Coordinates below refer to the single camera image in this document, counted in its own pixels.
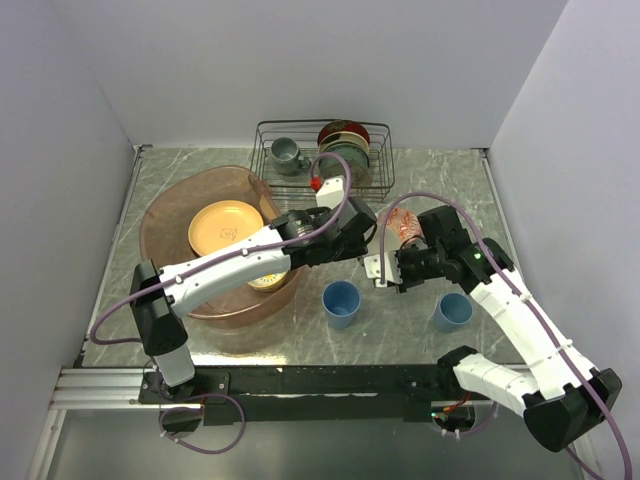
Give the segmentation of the red zigzag bottom bowl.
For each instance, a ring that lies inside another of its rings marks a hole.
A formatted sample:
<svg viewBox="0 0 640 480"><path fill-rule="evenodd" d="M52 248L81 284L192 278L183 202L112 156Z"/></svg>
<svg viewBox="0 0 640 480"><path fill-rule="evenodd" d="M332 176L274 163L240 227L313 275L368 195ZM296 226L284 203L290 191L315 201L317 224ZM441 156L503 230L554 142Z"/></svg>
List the red zigzag bottom bowl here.
<svg viewBox="0 0 640 480"><path fill-rule="evenodd" d="M386 222L384 246L386 251L399 249L414 237L422 237L417 216L402 207L395 207Z"/></svg>

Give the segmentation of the blue plastic cup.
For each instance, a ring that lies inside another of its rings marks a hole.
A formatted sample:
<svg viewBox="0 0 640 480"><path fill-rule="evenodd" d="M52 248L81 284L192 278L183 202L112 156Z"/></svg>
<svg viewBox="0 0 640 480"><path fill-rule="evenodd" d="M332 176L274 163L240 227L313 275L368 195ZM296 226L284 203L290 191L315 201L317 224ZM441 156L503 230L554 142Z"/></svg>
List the blue plastic cup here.
<svg viewBox="0 0 640 480"><path fill-rule="evenodd" d="M322 305L328 325L335 330L343 330L350 326L358 313L361 295L351 282L335 281L324 289Z"/></svg>
<svg viewBox="0 0 640 480"><path fill-rule="evenodd" d="M466 295L448 293L441 297L434 313L435 328L443 333L452 333L466 324L473 317L473 306Z"/></svg>

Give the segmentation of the yellow blue sun bowl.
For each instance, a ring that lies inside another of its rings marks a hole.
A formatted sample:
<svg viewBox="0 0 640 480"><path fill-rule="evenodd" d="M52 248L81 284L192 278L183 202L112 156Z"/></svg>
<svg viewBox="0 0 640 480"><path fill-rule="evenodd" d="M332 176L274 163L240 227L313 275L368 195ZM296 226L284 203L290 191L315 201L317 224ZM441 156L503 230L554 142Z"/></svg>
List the yellow blue sun bowl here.
<svg viewBox="0 0 640 480"><path fill-rule="evenodd" d="M275 291L284 284L286 277L286 272L273 273L254 279L250 281L248 285L256 291Z"/></svg>

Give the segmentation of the tan bottom plate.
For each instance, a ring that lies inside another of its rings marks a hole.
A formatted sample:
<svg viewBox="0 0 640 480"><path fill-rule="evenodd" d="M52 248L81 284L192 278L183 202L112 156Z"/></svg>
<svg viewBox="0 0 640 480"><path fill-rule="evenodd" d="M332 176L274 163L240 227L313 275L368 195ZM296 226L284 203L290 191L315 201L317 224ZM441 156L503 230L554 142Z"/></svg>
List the tan bottom plate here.
<svg viewBox="0 0 640 480"><path fill-rule="evenodd" d="M259 231L264 220L253 206L223 200L201 209L191 220L188 241L198 256L226 248Z"/></svg>

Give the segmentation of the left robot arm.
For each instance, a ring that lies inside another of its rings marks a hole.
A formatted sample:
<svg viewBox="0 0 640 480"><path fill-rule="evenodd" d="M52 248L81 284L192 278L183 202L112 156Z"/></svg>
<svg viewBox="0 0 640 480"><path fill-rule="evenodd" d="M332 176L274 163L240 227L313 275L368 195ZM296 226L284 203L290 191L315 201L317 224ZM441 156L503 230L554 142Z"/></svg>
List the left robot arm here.
<svg viewBox="0 0 640 480"><path fill-rule="evenodd" d="M127 302L164 392L185 402L198 390L183 316L268 274L361 257L376 228L370 207L347 197L334 208L290 210L248 238L195 260L162 268L150 260L138 264Z"/></svg>

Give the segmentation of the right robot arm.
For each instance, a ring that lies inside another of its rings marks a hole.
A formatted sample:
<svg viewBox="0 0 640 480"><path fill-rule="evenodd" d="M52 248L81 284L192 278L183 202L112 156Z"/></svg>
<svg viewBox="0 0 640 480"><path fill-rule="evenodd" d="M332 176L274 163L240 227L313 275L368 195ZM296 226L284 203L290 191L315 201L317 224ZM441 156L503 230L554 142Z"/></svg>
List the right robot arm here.
<svg viewBox="0 0 640 480"><path fill-rule="evenodd" d="M559 452L605 419L622 389L611 368L600 370L561 334L529 295L498 243L471 240L458 213L440 206L417 217L424 248L397 252L400 291L445 278L488 313L527 366L518 372L462 346L437 364L440 392L452 399L470 391L521 416L544 448Z"/></svg>

